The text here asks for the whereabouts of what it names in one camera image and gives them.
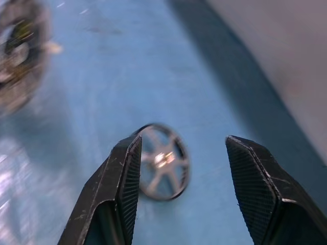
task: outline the floor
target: floor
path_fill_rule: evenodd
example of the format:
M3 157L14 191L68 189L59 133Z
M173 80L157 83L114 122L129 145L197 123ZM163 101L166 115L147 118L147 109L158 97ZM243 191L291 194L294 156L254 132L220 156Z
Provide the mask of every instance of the floor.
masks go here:
M180 134L192 179L172 202L140 198L134 245L253 244L233 190L229 134L267 146L327 211L322 162L202 1L47 5L63 51L35 98L0 121L0 244L56 244L86 180L118 140L151 122Z

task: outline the white wall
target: white wall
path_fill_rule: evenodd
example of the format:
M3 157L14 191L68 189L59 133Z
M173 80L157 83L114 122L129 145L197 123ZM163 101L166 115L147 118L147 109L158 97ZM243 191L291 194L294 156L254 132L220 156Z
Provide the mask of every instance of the white wall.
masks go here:
M207 0L327 163L327 1Z

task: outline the blue floor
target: blue floor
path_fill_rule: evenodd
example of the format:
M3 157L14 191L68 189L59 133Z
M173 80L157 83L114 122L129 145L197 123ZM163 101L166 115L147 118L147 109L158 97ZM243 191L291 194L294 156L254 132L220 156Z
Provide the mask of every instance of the blue floor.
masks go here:
M56 244L118 140L165 123L188 146L178 199L140 198L134 245L253 244L224 138L267 146L327 212L326 168L225 24L197 0L48 1L52 57L36 97L0 124L0 244Z

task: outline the small metal wheel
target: small metal wheel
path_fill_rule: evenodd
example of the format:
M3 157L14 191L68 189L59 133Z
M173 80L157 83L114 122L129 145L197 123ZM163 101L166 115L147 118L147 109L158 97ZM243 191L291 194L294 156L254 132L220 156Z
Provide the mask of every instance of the small metal wheel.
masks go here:
M38 0L8 0L0 10L0 107L31 99L45 70L49 14Z
M155 200L179 197L190 180L190 162L179 136L161 124L149 124L138 131L142 137L141 191Z

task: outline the wheel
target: wheel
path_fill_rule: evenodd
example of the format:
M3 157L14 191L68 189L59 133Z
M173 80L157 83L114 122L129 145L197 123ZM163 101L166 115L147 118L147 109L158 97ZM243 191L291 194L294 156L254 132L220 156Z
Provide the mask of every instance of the wheel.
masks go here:
M190 161L180 137L161 124L145 125L135 133L143 141L140 190L159 201L179 197L190 181Z
M36 0L11 0L0 13L0 107L15 111L40 84L50 39L49 15Z

